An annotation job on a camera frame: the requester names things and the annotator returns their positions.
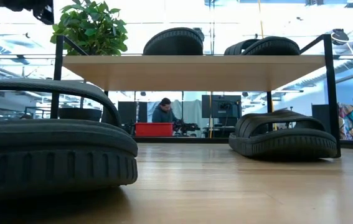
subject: wooden floor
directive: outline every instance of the wooden floor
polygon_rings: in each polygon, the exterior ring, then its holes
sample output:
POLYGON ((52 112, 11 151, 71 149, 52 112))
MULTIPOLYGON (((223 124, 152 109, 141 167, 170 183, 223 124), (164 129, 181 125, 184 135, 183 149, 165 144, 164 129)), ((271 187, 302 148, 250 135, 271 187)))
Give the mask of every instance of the wooden floor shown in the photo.
POLYGON ((18 223, 353 223, 353 150, 293 163, 253 161, 225 144, 140 144, 138 169, 133 185, 55 204, 49 197, 27 203, 18 217, 0 216, 18 223))

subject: slide sandal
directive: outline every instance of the slide sandal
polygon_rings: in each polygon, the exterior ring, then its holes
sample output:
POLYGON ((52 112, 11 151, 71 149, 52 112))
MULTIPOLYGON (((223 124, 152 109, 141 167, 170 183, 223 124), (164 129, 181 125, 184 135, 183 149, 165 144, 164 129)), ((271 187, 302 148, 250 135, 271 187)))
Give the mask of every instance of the slide sandal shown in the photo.
POLYGON ((260 159, 318 159, 337 154, 336 139, 320 121, 288 110, 242 116, 229 145, 243 156, 260 159), (294 128, 268 131, 269 124, 291 122, 296 123, 294 128))
POLYGON ((0 121, 0 200, 132 184, 135 141, 97 87, 71 81, 0 80, 0 90, 57 92, 103 105, 102 122, 76 119, 0 121))
POLYGON ((143 55, 202 55, 202 37, 194 29, 180 27, 164 30, 144 46, 143 55))
POLYGON ((250 39, 228 47, 224 55, 299 55, 299 46, 286 37, 250 39))

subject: shelf top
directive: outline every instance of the shelf top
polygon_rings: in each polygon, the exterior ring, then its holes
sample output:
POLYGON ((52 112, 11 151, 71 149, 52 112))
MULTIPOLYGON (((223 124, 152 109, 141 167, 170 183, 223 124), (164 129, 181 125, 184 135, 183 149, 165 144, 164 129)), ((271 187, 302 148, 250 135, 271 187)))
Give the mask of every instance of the shelf top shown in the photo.
POLYGON ((324 56, 66 56, 63 66, 109 91, 271 91, 324 56))

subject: red bin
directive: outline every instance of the red bin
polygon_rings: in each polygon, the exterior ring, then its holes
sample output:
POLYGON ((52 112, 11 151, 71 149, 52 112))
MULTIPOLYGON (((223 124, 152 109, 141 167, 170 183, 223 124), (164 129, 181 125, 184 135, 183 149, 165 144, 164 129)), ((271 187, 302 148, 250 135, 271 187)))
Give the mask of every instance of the red bin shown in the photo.
POLYGON ((136 123, 137 137, 172 137, 173 123, 136 123))

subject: potted plant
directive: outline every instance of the potted plant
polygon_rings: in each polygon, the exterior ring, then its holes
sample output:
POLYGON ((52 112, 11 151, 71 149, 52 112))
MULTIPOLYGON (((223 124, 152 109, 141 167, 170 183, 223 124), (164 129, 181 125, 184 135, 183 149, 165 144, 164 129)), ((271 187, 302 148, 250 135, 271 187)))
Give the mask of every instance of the potted plant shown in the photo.
MULTIPOLYGON (((56 43, 56 36, 64 35, 88 55, 121 55, 121 52, 127 51, 124 43, 128 38, 126 23, 119 19, 120 9, 109 9, 105 1, 72 1, 74 4, 62 9, 60 22, 52 26, 52 43, 56 43)), ((67 43, 64 43, 64 49, 67 50, 67 55, 78 55, 67 43)), ((101 114, 101 111, 83 109, 83 100, 82 98, 80 108, 60 108, 60 118, 100 119, 98 114, 101 114)))

